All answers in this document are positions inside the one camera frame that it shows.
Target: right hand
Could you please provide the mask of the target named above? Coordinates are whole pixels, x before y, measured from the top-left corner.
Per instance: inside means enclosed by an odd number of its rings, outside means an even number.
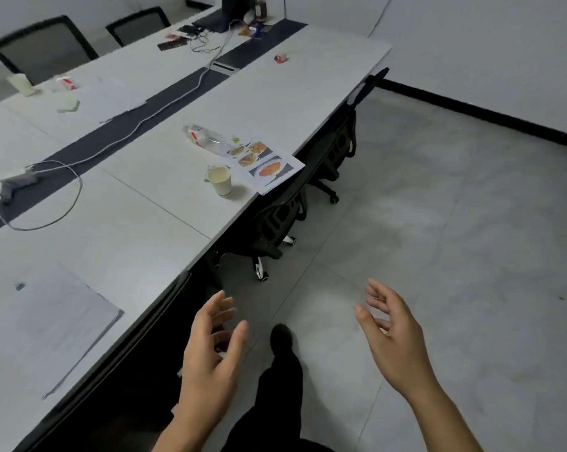
[[[362,304],[355,304],[355,315],[386,381],[409,402],[439,388],[422,327],[405,301],[392,288],[373,279],[368,282],[367,303],[390,320],[374,318]]]

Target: tile floor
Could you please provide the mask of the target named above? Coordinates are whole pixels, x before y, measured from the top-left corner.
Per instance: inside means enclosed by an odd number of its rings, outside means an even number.
[[[335,451],[425,451],[405,402],[382,381],[352,305],[368,277],[397,289],[422,323],[441,383],[487,451],[567,451],[567,148],[376,90],[358,149],[309,190],[293,248],[254,280],[221,275],[251,327],[218,451],[269,366],[270,327],[298,337],[304,438]]]

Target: shoe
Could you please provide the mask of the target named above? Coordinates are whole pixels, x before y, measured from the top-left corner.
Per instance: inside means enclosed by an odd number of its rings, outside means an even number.
[[[275,357],[282,353],[291,352],[293,342],[294,335],[287,326],[277,324],[273,327],[271,332],[271,350]]]

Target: small red object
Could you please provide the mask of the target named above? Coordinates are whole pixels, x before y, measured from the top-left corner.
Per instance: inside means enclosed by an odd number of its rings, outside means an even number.
[[[281,55],[276,55],[275,56],[275,61],[277,63],[284,63],[287,62],[287,55],[285,55],[284,53],[282,53]]]

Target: paper sheet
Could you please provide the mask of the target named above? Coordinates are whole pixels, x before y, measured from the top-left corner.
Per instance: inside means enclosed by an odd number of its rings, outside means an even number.
[[[72,93],[80,101],[79,111],[98,122],[109,121],[145,104],[134,89],[117,79],[86,85]]]
[[[0,304],[0,355],[42,398],[52,394],[123,312],[58,265],[24,275]]]

